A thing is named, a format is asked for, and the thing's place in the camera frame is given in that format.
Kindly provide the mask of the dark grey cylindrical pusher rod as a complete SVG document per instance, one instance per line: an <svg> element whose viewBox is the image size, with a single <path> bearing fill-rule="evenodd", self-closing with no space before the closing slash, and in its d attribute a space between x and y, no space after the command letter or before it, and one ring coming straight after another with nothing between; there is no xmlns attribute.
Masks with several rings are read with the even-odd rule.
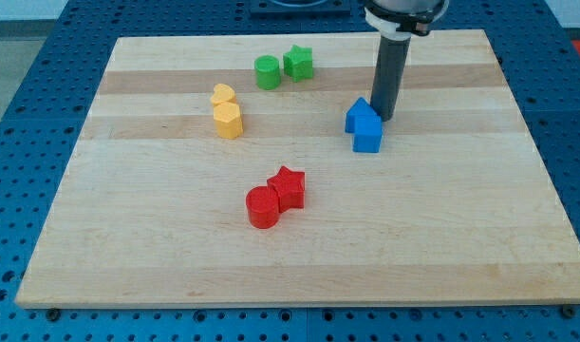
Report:
<svg viewBox="0 0 580 342"><path fill-rule="evenodd" d="M383 122L393 117L409 45L410 39L398 41L381 37L370 105Z"/></svg>

